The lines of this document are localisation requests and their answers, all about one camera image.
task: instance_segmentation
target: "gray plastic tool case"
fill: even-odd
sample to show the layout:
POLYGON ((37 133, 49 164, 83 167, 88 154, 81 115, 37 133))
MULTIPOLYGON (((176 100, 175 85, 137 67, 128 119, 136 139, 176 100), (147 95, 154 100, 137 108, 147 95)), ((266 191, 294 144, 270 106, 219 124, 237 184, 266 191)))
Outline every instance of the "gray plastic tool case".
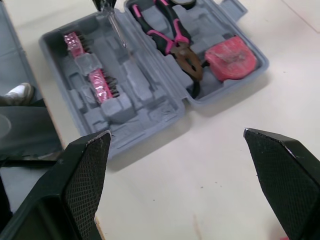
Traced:
POLYGON ((169 22, 152 0, 128 0, 125 13, 116 10, 116 16, 132 59, 120 46, 108 19, 96 14, 53 30, 39 41, 80 134, 111 130, 109 156, 119 154, 181 119, 185 114, 182 100, 194 106, 210 104, 256 79, 269 65, 262 52, 236 25, 247 12, 237 0, 225 0, 220 5, 211 0, 197 0, 196 6, 189 10, 176 5, 173 9, 192 36, 191 49, 201 60, 207 49, 224 41, 226 36, 238 35, 258 61, 256 70, 244 79, 225 82, 218 81, 206 67, 201 93, 193 99, 187 90, 193 85, 191 78, 172 55, 164 56, 156 49, 154 41, 130 13, 128 8, 132 4, 139 5, 142 15, 154 29, 173 38, 169 22), (79 68, 64 43, 63 36, 74 31, 84 36, 103 69, 117 78, 120 97, 102 105, 96 102, 91 83, 82 75, 83 68, 88 66, 79 68))

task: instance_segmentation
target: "table surface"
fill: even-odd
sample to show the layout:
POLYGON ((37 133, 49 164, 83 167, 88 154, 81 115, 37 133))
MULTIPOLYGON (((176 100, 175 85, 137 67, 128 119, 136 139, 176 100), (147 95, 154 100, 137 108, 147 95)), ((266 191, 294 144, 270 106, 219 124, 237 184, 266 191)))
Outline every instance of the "table surface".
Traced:
MULTIPOLYGON (((243 139, 245 127, 300 140, 320 157, 320 21, 297 0, 241 0, 242 30, 270 60, 256 82, 108 163, 97 216, 108 240, 278 240, 243 139)), ((38 45, 46 32, 93 13, 91 0, 5 1, 61 141, 80 135, 38 45)), ((123 9, 123 1, 117 7, 123 9)))

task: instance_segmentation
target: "white shoe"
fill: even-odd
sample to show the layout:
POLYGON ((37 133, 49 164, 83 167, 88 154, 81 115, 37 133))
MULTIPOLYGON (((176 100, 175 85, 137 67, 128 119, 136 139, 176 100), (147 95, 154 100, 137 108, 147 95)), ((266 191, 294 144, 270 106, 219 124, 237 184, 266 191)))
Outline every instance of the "white shoe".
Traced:
POLYGON ((4 97, 11 106, 27 106, 34 97, 35 89, 29 83, 22 83, 4 97))

